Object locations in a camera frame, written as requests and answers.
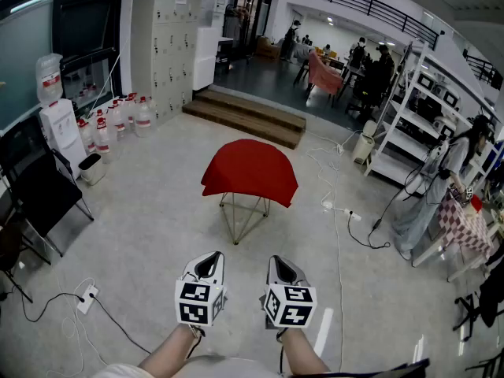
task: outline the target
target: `white bucket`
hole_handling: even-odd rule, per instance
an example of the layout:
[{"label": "white bucket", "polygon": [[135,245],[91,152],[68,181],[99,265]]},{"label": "white bucket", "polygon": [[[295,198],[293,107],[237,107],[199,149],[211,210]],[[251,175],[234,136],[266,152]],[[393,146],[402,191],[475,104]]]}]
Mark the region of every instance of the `white bucket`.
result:
[{"label": "white bucket", "polygon": [[105,176],[105,166],[102,156],[97,153],[89,155],[79,164],[80,176],[89,185],[95,185],[103,176]]},{"label": "white bucket", "polygon": [[355,145],[354,152],[352,153],[352,160],[358,164],[362,164],[371,153],[375,146],[375,140],[368,135],[360,135],[357,144]]}]

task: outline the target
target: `stair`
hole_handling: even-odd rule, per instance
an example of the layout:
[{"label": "stair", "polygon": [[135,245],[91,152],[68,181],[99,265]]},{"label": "stair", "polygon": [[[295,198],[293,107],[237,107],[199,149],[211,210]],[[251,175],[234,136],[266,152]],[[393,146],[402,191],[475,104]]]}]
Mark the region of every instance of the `stair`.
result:
[{"label": "stair", "polygon": [[256,102],[205,90],[183,112],[250,133],[294,149],[306,129],[306,119]]}]

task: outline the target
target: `tiled floor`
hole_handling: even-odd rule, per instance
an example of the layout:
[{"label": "tiled floor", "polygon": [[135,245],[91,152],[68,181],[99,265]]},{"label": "tiled floor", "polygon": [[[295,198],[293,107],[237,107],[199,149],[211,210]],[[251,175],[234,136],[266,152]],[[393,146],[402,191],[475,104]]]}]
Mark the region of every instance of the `tiled floor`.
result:
[{"label": "tiled floor", "polygon": [[288,61],[271,62],[253,57],[249,64],[241,60],[234,61],[232,66],[233,69],[228,74],[221,72],[216,75],[216,85],[290,106],[350,130],[362,129],[361,124],[345,114],[345,108],[352,97],[352,89],[349,87],[332,107],[328,94],[317,87],[306,99],[308,76],[296,86],[292,85],[299,71],[297,64]]},{"label": "tiled floor", "polygon": [[[308,130],[318,135],[339,142],[350,135],[326,120],[308,114],[306,118]],[[202,197],[200,181],[216,151],[241,138],[251,137],[185,114],[161,126],[150,138],[129,136],[106,177],[93,187],[81,184],[95,222],[73,209],[54,229],[53,239],[65,256],[60,259],[50,253],[51,268],[24,254],[26,267],[16,276],[35,300],[34,305],[26,304],[27,314],[37,316],[47,299],[59,292],[57,278],[65,291],[73,292],[90,277],[111,314],[139,343],[154,349],[176,325],[174,287],[185,263],[207,251],[220,250],[226,257],[229,301],[213,328],[206,330],[207,337],[196,354],[251,358],[277,371],[280,345],[275,333],[264,329],[258,298],[263,293],[268,259],[279,254],[304,269],[317,288],[319,306],[306,331],[312,343],[324,309],[334,309],[322,354],[334,371],[342,362],[342,330],[343,371],[349,372],[379,371],[411,362],[422,336],[426,341],[424,356],[432,363],[428,376],[461,376],[464,367],[497,354],[497,323],[489,329],[477,321],[462,356],[460,335],[451,331],[460,316],[454,299],[479,286],[481,271],[470,271],[448,283],[447,273],[454,263],[449,258],[443,261],[436,256],[413,269],[393,247],[370,250],[359,246],[348,234],[343,213],[336,214],[336,231],[333,213],[321,206],[329,186],[317,178],[318,165],[306,155],[311,148],[328,150],[332,144],[310,133],[296,150],[278,146],[290,159],[298,179],[292,206],[286,209],[272,204],[268,220],[233,246],[218,206],[220,198]],[[362,175],[350,158],[354,143],[355,138],[348,142],[342,157],[320,150],[311,153],[324,166],[321,176],[331,183],[337,180],[335,206],[362,216],[362,221],[351,227],[354,235],[365,240],[396,190],[374,176]],[[330,161],[339,163],[338,176],[328,167]],[[385,217],[373,243],[392,239],[389,223],[400,211],[395,206]],[[0,372],[6,378],[44,377],[48,370],[67,375],[78,372],[77,336],[66,337],[72,335],[72,324],[65,318],[71,317],[69,306],[59,298],[49,304],[39,323],[31,324],[24,319],[20,294],[9,296],[2,303]],[[80,319],[105,361],[136,365],[145,356],[99,307],[92,306]],[[79,330],[81,376],[92,376],[102,364],[81,326]]]}]

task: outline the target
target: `metal shelving unit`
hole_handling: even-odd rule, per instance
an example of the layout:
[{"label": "metal shelving unit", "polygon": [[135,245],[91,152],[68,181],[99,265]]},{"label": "metal shelving unit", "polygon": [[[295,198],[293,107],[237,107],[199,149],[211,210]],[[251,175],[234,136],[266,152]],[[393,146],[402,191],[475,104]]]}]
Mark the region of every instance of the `metal shelving unit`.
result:
[{"label": "metal shelving unit", "polygon": [[[433,57],[431,54],[428,54],[428,46],[424,45],[424,48],[421,50],[411,49],[411,54],[415,54],[419,57],[418,63],[415,67],[413,77],[410,82],[408,82],[408,77],[406,76],[406,94],[401,103],[397,103],[392,101],[389,98],[382,116],[378,121],[378,127],[383,125],[385,128],[385,133],[381,135],[385,135],[383,142],[380,144],[380,147],[377,150],[373,150],[371,153],[371,161],[367,161],[367,168],[365,170],[364,175],[367,176],[371,171],[377,172],[380,175],[386,176],[387,178],[394,180],[402,185],[405,184],[407,176],[414,170],[414,167],[407,165],[404,161],[400,161],[397,158],[391,157],[384,153],[384,148],[387,144],[393,144],[396,147],[399,147],[401,150],[404,150],[408,154],[415,157],[417,160],[421,162],[425,162],[427,160],[428,147],[417,141],[413,137],[407,135],[401,130],[397,129],[397,124],[400,120],[406,120],[411,124],[417,126],[420,130],[428,133],[434,138],[439,137],[439,133],[434,129],[432,124],[425,120],[423,117],[418,115],[415,112],[412,112],[409,108],[407,108],[407,103],[410,99],[410,95],[414,88],[418,89],[420,92],[426,94],[428,97],[432,98],[434,101],[438,102],[444,109],[448,110],[450,113],[455,115],[460,122],[466,124],[471,127],[471,123],[463,117],[459,112],[454,110],[451,106],[447,105],[443,100],[436,97],[432,92],[427,90],[425,87],[417,83],[418,76],[420,74],[421,66],[423,64],[429,65],[433,67],[437,72],[442,73],[447,79],[451,80],[454,84],[458,85],[463,91],[467,92],[467,94],[474,99],[475,102],[483,109],[484,112],[487,113],[490,117],[494,117],[498,122],[502,124],[502,121],[495,114],[494,109],[488,105],[488,103],[479,96],[471,86],[469,86],[464,80],[460,79],[455,72],[451,69],[447,68],[443,63],[441,63],[438,59]],[[391,92],[391,97],[394,94],[394,88]],[[394,120],[389,124],[383,121],[385,113],[389,109],[393,109],[396,114]],[[501,154],[502,146],[500,151],[497,151],[494,147],[492,150],[497,154],[495,156],[494,161],[491,166],[488,167],[488,170],[485,172],[480,164],[473,158],[469,164],[472,166],[472,170],[468,172],[468,178],[465,181],[466,183],[471,183],[473,179],[478,175],[482,174],[483,178],[487,176],[490,170],[493,168],[495,161],[498,158],[498,155]],[[418,188],[417,193],[424,193],[425,185],[424,183]]]}]

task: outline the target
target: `railing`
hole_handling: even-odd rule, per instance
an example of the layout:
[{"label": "railing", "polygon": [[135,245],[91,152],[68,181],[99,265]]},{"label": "railing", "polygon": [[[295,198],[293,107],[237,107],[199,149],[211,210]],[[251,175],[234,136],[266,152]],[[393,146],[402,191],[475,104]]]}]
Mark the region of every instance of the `railing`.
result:
[{"label": "railing", "polygon": [[416,40],[428,43],[431,49],[434,49],[438,39],[438,34],[421,22],[404,14],[403,12],[390,7],[388,4],[378,0],[325,0],[330,3],[339,4],[355,9],[367,16],[381,20],[394,28],[401,30]]},{"label": "railing", "polygon": [[497,90],[501,89],[502,76],[489,61],[469,56],[468,54],[464,54],[464,57],[478,80],[490,84]]}]

